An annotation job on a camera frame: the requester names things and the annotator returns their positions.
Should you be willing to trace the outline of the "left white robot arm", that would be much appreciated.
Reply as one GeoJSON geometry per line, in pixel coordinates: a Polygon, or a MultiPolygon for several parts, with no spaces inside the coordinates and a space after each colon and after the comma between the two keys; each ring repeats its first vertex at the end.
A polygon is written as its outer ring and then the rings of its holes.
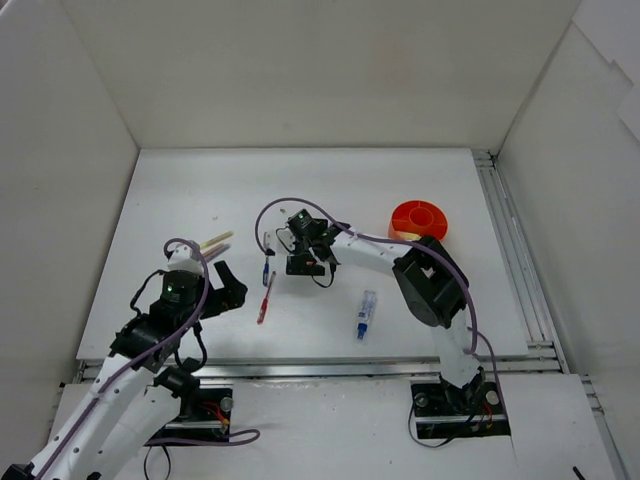
{"type": "Polygon", "coordinates": [[[205,270],[167,271],[148,312],[137,313],[116,335],[93,385],[54,438],[6,479],[113,479],[166,424],[191,418],[200,406],[195,360],[169,366],[182,336],[202,319],[242,307],[248,288],[227,264],[214,265],[222,285],[205,270]]]}

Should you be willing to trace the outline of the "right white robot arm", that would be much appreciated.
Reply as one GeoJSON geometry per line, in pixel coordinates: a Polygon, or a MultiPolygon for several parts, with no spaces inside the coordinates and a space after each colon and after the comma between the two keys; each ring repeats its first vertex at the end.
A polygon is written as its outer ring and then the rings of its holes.
{"type": "Polygon", "coordinates": [[[410,313],[432,329],[440,361],[445,405],[469,414],[480,401],[483,369],[472,353],[473,337],[462,313],[469,282],[441,243],[424,236],[418,242],[358,234],[347,224],[314,218],[302,209],[286,222],[292,236],[289,275],[310,276],[315,265],[357,266],[393,277],[410,313]]]}

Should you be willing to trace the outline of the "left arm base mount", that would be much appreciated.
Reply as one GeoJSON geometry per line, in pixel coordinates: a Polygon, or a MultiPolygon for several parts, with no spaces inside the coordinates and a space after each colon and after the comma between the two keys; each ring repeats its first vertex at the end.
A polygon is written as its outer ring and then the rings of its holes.
{"type": "Polygon", "coordinates": [[[192,393],[187,399],[163,389],[176,416],[154,433],[150,441],[162,441],[170,446],[180,446],[180,441],[222,442],[229,441],[233,389],[230,385],[206,386],[192,393]]]}

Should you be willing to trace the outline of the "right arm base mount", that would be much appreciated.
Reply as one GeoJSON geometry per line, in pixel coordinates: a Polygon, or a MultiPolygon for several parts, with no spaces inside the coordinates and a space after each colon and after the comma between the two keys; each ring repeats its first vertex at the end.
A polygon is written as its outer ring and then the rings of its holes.
{"type": "Polygon", "coordinates": [[[427,448],[458,439],[511,436],[495,381],[486,382],[474,399],[461,405],[451,403],[439,383],[413,383],[408,428],[411,437],[427,448]]]}

